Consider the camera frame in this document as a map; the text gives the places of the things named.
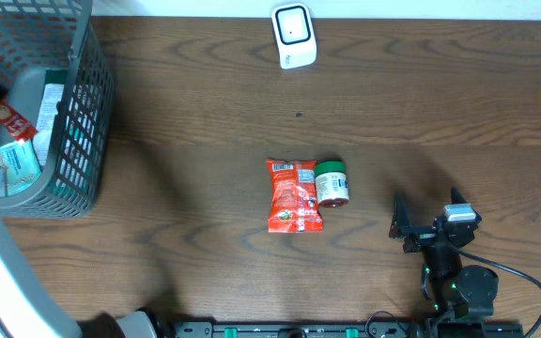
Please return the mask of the red stick sachet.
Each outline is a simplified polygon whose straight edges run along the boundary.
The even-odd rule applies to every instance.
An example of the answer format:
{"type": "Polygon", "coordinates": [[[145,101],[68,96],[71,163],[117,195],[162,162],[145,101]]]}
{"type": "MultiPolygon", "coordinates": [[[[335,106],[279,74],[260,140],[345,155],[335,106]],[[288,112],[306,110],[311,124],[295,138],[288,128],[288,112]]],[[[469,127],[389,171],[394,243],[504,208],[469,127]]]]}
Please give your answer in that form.
{"type": "Polygon", "coordinates": [[[38,134],[38,130],[28,119],[4,101],[0,102],[0,123],[15,141],[29,141],[38,134]]]}

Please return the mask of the green glove package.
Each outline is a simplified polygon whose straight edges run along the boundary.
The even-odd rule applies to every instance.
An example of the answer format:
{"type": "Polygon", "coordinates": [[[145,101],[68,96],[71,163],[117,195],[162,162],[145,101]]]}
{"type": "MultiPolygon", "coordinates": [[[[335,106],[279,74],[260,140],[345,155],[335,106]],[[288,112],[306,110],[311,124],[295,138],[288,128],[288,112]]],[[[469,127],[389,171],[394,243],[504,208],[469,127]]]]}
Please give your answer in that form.
{"type": "Polygon", "coordinates": [[[32,140],[39,165],[46,164],[51,142],[54,120],[58,114],[57,105],[62,100],[68,72],[64,69],[47,69],[45,83],[36,124],[38,133],[32,140]]]}

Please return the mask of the teal tissue pack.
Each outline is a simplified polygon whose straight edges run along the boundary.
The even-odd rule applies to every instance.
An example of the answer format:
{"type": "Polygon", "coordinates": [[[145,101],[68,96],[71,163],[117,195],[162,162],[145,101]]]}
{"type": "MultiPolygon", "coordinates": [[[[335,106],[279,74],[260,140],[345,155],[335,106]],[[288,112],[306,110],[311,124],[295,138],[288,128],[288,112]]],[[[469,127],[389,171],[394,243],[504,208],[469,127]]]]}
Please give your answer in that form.
{"type": "Polygon", "coordinates": [[[0,197],[24,192],[41,174],[31,141],[15,141],[0,146],[0,197]]]}

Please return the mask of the green lid spice jar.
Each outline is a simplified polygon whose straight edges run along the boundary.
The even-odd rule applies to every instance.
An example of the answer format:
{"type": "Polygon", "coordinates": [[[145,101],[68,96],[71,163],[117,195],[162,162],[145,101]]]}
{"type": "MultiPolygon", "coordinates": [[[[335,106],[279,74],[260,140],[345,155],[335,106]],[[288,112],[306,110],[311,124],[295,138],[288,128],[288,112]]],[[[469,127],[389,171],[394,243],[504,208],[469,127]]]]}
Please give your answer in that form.
{"type": "Polygon", "coordinates": [[[341,207],[350,200],[347,170],[342,161],[323,161],[315,167],[317,201],[321,207],[341,207]]]}

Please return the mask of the orange snack bag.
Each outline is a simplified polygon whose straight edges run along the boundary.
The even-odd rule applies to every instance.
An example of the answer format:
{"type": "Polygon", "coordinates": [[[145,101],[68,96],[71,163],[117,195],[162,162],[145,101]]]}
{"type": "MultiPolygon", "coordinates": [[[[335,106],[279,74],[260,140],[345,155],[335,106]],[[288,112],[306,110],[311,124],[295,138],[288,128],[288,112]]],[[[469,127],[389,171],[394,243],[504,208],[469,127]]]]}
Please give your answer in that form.
{"type": "Polygon", "coordinates": [[[272,185],[270,233],[321,232],[316,161],[267,160],[272,185]]]}

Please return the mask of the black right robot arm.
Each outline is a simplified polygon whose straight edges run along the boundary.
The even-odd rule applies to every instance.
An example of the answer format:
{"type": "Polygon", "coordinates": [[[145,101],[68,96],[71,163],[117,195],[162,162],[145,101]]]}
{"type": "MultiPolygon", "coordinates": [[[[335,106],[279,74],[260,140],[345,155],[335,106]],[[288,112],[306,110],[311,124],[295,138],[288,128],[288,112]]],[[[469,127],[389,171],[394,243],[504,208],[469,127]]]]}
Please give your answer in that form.
{"type": "Polygon", "coordinates": [[[430,225],[411,222],[404,198],[394,198],[390,238],[403,241],[403,252],[424,258],[422,289],[440,314],[452,320],[483,319],[494,314],[498,293],[496,272],[478,265],[462,264],[462,248],[475,240],[482,221],[457,188],[451,189],[451,203],[430,225]]]}

